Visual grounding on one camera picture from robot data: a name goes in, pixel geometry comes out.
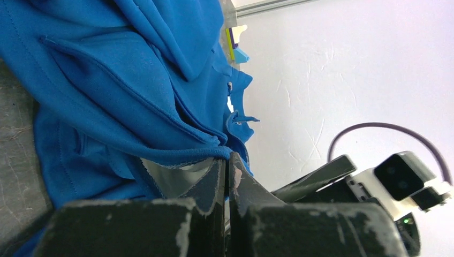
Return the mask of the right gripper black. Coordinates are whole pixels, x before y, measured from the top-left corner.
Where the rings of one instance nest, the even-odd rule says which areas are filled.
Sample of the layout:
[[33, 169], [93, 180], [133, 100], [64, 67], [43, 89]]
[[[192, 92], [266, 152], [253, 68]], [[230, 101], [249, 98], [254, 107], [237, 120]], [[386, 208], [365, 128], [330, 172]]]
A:
[[271, 193], [287, 203], [297, 202], [313, 194], [312, 202], [317, 203], [374, 203], [382, 206], [362, 182], [348, 176], [356, 170], [357, 167], [350, 158], [342, 155]]

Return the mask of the blue zip-up jacket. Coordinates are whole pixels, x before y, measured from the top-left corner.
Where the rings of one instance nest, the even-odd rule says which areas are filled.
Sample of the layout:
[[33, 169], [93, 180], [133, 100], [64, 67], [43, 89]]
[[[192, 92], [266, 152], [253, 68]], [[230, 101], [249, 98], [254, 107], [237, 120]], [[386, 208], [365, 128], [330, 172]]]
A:
[[226, 60], [222, 25], [218, 1], [1, 1], [54, 207], [176, 197], [213, 159], [248, 164], [252, 77]]

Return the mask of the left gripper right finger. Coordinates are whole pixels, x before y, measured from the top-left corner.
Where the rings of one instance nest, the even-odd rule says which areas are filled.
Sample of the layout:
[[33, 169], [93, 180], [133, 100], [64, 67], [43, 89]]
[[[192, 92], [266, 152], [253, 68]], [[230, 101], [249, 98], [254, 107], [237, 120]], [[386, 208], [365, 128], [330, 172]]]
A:
[[287, 203], [229, 160], [231, 256], [407, 256], [389, 215], [374, 203]]

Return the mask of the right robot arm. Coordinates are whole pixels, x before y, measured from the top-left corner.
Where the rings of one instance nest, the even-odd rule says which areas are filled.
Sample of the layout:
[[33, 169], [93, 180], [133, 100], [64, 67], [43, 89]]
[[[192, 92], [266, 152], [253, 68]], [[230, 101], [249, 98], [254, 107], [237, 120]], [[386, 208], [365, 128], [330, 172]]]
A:
[[422, 163], [409, 152], [360, 172], [342, 155], [272, 193], [287, 203], [377, 204], [393, 220], [408, 254], [417, 256], [421, 242], [411, 197], [423, 189], [422, 172]]

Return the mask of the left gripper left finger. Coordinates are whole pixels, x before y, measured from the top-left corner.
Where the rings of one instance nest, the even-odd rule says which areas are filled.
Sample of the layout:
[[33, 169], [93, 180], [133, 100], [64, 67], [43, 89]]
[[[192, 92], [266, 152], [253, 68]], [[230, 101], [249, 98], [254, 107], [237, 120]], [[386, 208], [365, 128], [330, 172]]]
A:
[[223, 256], [224, 160], [180, 198], [84, 200], [56, 211], [34, 256]]

